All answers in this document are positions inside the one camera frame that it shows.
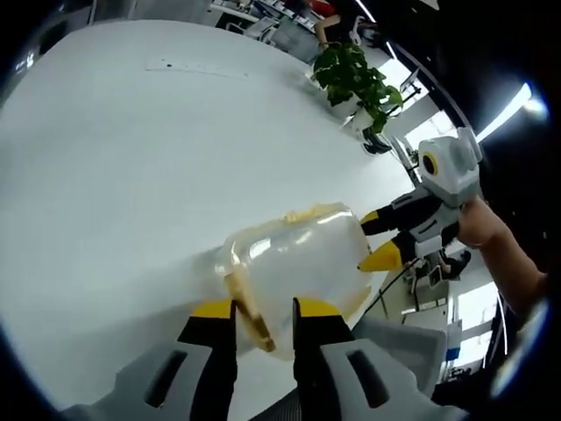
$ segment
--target potted plant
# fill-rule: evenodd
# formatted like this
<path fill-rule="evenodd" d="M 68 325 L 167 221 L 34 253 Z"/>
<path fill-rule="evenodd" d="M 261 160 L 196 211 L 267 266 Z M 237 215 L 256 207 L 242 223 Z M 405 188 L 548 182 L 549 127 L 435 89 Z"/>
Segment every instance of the potted plant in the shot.
<path fill-rule="evenodd" d="M 350 122 L 355 132 L 381 132 L 390 111 L 403 105 L 399 90 L 387 86 L 386 77 L 369 68 L 364 52 L 351 43 L 330 44 L 314 63 L 314 78 L 327 90 L 332 107 L 357 98 L 359 109 Z"/>

